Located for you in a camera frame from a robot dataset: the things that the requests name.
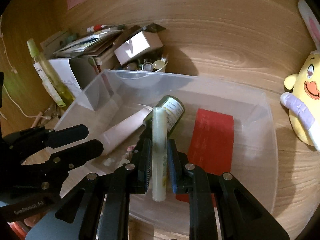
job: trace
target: bottle cap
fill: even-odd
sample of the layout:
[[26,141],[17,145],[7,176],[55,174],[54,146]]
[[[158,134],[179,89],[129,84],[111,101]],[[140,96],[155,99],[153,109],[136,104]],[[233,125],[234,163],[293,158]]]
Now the bottle cap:
[[137,63],[131,62],[126,67],[124,67],[124,70],[137,70],[138,66]]
[[40,54],[39,49],[37,48],[35,41],[33,39],[30,39],[27,41],[27,46],[32,58]]
[[156,70],[162,69],[165,66],[165,62],[162,60],[157,60],[153,63],[153,68],[155,68]]
[[142,70],[143,70],[143,71],[153,71],[153,64],[150,63],[150,62],[145,62],[145,63],[142,65]]

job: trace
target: stack of books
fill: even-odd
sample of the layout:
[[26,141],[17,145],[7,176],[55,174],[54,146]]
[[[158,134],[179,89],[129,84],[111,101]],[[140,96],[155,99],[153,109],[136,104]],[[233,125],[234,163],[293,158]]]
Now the stack of books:
[[109,68],[110,60],[116,59],[113,43],[124,31],[124,25],[101,30],[92,35],[71,42],[54,52],[56,57],[92,57],[100,69]]

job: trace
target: white bunny ear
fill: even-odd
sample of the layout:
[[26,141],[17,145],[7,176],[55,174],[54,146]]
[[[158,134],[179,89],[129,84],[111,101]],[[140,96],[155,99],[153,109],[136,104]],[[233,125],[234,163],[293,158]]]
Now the white bunny ear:
[[298,2],[299,12],[310,32],[313,41],[316,44],[317,50],[320,50],[320,24],[315,15],[311,11],[310,7],[305,0]]

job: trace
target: plush toy's eye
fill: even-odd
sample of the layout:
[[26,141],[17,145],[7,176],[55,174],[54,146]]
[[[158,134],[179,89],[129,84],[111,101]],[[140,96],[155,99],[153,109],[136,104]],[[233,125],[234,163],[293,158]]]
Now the plush toy's eye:
[[314,66],[311,64],[311,65],[308,67],[307,78],[311,78],[314,71],[315,71],[315,68],[314,68]]

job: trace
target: clear plastic bin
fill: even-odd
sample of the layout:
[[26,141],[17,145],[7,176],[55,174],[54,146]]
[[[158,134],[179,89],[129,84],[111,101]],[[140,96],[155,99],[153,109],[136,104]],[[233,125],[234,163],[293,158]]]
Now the clear plastic bin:
[[[213,78],[105,70],[73,102],[55,129],[84,124],[90,132],[86,140],[96,138],[145,105],[155,106],[164,95],[179,98],[186,108],[171,135],[177,149],[184,153],[188,152],[198,108],[233,116],[231,173],[272,212],[278,152],[270,107],[261,90]],[[129,145],[137,142],[141,131],[142,128],[133,133],[110,156],[120,158]],[[99,175],[112,172],[114,168],[103,164],[107,158],[96,158],[70,171],[61,195],[89,172]],[[145,195],[131,195],[130,214],[168,231],[189,233],[189,204],[176,200],[170,189],[164,202],[152,201],[151,190]]]

